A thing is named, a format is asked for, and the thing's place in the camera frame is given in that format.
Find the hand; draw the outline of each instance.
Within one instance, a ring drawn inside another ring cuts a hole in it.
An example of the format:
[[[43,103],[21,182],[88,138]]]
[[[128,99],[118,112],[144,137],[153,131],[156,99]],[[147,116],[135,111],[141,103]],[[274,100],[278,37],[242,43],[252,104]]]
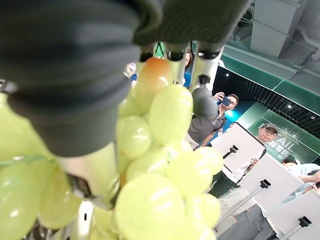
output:
[[[320,171],[317,171],[312,177],[312,182],[313,183],[318,183],[320,182]]]
[[[305,190],[304,193],[310,192],[311,190],[315,190],[317,193],[319,192],[317,186],[315,184],[313,184],[312,186],[308,186]]]
[[[259,162],[258,159],[252,158],[251,159],[251,165],[248,167],[248,171],[250,171],[258,162]]]
[[[254,167],[258,162],[259,162],[259,159],[252,158],[252,159],[251,159],[251,165],[252,165],[252,167]]]
[[[222,101],[224,99],[225,94],[221,91],[221,92],[217,92],[213,98],[218,100],[218,101]]]

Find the green wall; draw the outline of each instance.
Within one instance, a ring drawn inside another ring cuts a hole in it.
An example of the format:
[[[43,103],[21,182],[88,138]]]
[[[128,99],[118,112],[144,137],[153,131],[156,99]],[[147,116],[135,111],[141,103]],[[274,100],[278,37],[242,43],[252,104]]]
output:
[[[267,143],[266,148],[279,161],[283,158],[295,158],[301,163],[312,163],[320,156],[318,138],[257,102],[237,122],[254,135],[258,134],[258,128],[263,124],[276,124],[279,134],[274,141]]]

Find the person in blue shirt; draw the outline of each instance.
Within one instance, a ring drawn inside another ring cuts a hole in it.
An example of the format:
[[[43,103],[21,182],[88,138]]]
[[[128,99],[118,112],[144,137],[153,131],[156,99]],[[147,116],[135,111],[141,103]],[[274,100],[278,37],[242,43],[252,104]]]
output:
[[[300,164],[290,167],[289,170],[305,184],[294,191],[281,204],[287,203],[296,197],[298,193],[306,193],[311,189],[320,190],[316,183],[320,182],[320,166],[313,163]],[[273,229],[268,222],[268,216],[262,213],[258,205],[253,206],[249,211],[243,214],[240,219],[228,230],[218,236],[217,240],[274,240],[281,235],[276,229]]]
[[[184,84],[186,88],[190,86],[191,75],[189,72],[192,71],[192,64],[194,62],[194,54],[191,51],[191,48],[188,48],[185,53],[184,58]]]

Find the cap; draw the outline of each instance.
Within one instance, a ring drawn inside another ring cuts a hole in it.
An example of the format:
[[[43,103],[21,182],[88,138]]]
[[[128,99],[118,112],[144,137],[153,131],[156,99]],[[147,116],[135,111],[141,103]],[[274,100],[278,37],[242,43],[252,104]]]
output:
[[[263,128],[271,128],[271,129],[274,129],[276,131],[276,134],[279,133],[277,125],[275,125],[273,123],[267,123],[267,124],[263,125]]]

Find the green grape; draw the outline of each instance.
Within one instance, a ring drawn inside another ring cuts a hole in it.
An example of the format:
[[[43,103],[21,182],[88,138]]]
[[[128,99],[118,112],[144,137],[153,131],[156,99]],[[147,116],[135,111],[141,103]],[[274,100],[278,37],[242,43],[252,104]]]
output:
[[[24,155],[49,155],[31,124],[10,109],[3,93],[0,93],[0,119],[0,162]]]
[[[166,177],[185,198],[204,193],[213,179],[208,161],[194,151],[182,153],[170,162]]]
[[[162,145],[184,139],[192,119],[193,98],[183,86],[172,84],[154,98],[149,113],[151,134]]]
[[[197,153],[200,153],[203,157],[207,159],[207,161],[210,164],[212,175],[216,175],[221,171],[221,168],[224,165],[224,159],[217,149],[213,147],[205,146],[205,147],[199,147],[195,151]]]
[[[89,240],[118,240],[118,236],[102,235],[98,229],[93,229]]]
[[[112,221],[114,221],[112,210],[104,210],[96,206],[93,210],[93,220],[97,231],[102,236],[117,237],[111,228]]]
[[[81,201],[74,196],[66,174],[57,167],[42,193],[38,220],[48,229],[60,229],[74,219]]]
[[[168,151],[169,162],[185,152],[191,152],[192,148],[185,140],[176,141],[172,144],[165,146]]]
[[[41,192],[42,192],[51,174],[58,167],[58,164],[53,159],[45,158],[43,160],[32,161],[29,165],[35,172],[35,175],[39,184],[39,188],[41,189]]]
[[[0,172],[0,236],[22,239],[37,219],[41,190],[32,168],[19,162]]]
[[[142,115],[131,92],[120,102],[118,111],[119,118]]]
[[[117,169],[118,169],[119,174],[122,174],[127,170],[129,163],[130,163],[130,160],[127,157],[125,157],[121,154],[118,154]]]
[[[136,158],[126,171],[126,181],[145,173],[164,175],[168,166],[168,153],[163,147],[150,148],[145,154]]]
[[[184,219],[184,202],[165,177],[146,173],[128,182],[115,205],[119,233],[129,240],[166,240]]]
[[[204,222],[186,216],[174,240],[216,240],[216,237]]]
[[[129,116],[118,120],[116,125],[116,143],[118,153],[129,159],[144,154],[151,144],[148,124],[138,116]]]
[[[164,59],[150,57],[138,75],[132,94],[143,114],[150,109],[156,94],[173,83],[170,63]]]
[[[200,194],[185,200],[185,215],[204,221],[210,228],[217,223],[220,215],[220,203],[211,194]]]

